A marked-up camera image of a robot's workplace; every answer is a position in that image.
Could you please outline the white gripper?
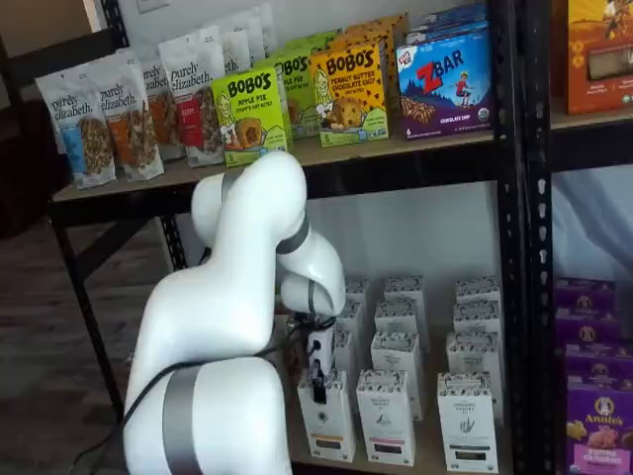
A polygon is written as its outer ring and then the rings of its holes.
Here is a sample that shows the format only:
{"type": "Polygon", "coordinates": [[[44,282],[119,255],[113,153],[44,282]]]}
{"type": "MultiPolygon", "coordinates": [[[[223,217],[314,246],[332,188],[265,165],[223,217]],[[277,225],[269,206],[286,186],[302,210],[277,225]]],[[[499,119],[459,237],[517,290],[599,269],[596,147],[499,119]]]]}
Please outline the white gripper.
{"type": "Polygon", "coordinates": [[[313,399],[315,402],[326,401],[325,376],[323,371],[330,371],[334,367],[334,347],[334,326],[309,333],[307,353],[309,367],[312,368],[311,379],[313,399]]]}

